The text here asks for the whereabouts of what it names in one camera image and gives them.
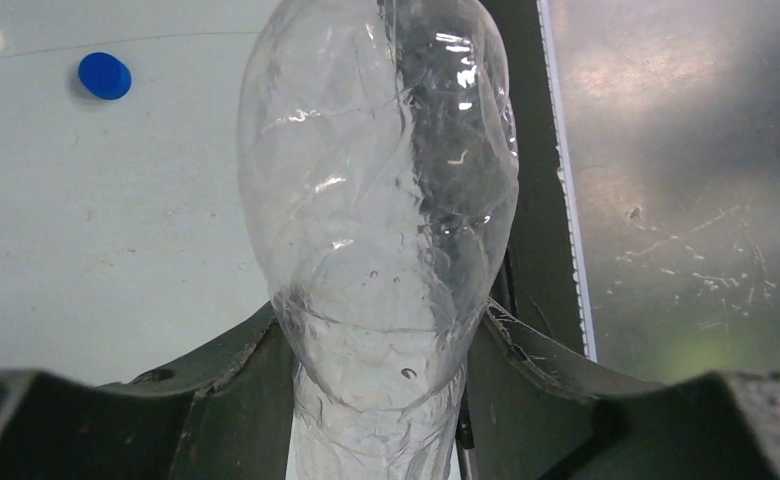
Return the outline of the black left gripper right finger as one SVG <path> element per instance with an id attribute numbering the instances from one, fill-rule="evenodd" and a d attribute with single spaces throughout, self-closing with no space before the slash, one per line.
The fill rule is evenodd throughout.
<path id="1" fill-rule="evenodd" d="M 780 479 L 780 372 L 642 381 L 490 303 L 467 385 L 483 479 Z"/>

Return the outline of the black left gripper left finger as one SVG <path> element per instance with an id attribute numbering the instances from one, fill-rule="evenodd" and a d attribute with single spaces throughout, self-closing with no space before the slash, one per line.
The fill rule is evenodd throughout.
<path id="1" fill-rule="evenodd" d="M 0 479 L 282 479 L 292 366 L 263 306 L 128 383 L 0 370 Z"/>

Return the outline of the small clear plastic bottle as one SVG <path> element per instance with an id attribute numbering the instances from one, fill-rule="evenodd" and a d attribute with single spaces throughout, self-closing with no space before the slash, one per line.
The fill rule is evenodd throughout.
<path id="1" fill-rule="evenodd" d="M 300 479 L 445 479 L 519 159 L 478 1 L 283 1 L 241 88 L 238 183 L 295 355 Z"/>

